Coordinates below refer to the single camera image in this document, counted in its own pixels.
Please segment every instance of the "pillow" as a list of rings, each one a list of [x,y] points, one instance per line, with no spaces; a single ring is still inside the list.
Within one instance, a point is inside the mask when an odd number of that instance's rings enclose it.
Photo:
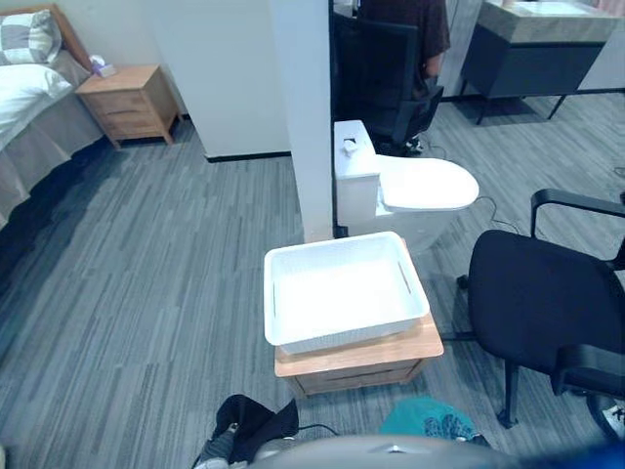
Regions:
[[[0,65],[47,64],[62,42],[50,10],[0,17]]]

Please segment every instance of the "toilet lid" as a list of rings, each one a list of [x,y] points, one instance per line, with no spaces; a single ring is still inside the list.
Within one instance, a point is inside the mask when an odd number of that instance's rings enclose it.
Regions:
[[[382,200],[389,211],[459,210],[478,198],[476,178],[451,161],[379,157]]]

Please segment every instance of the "white pillar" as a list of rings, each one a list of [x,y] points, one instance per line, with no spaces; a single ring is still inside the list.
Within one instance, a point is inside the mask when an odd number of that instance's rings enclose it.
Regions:
[[[306,242],[332,238],[328,2],[270,0]]]

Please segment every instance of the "teal cloth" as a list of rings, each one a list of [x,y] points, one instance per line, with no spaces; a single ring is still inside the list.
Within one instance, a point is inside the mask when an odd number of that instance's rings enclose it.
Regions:
[[[477,433],[471,418],[451,405],[431,398],[414,398],[399,402],[382,424],[380,433],[454,440],[454,435],[449,435],[449,426],[443,424],[451,419],[457,422],[456,428],[462,429],[458,432],[462,436],[471,438]]]

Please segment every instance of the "toilet flush button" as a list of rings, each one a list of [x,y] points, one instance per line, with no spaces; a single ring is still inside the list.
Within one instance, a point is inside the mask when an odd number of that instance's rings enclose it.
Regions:
[[[352,153],[358,149],[358,145],[355,144],[354,139],[345,139],[343,141],[343,149],[348,156],[352,156]]]

